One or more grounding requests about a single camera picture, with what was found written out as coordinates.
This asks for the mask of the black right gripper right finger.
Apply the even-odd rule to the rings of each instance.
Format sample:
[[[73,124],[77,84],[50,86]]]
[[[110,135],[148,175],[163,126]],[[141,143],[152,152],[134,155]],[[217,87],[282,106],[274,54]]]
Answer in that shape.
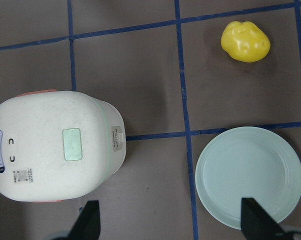
[[[252,197],[241,199],[240,229],[246,240],[279,240],[285,233]]]

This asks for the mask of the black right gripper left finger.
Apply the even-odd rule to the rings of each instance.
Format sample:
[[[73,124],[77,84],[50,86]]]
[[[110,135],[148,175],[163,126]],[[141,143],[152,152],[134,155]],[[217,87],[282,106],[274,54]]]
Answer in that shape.
[[[100,205],[98,200],[90,200],[82,209],[71,228],[67,240],[98,240],[101,234]]]

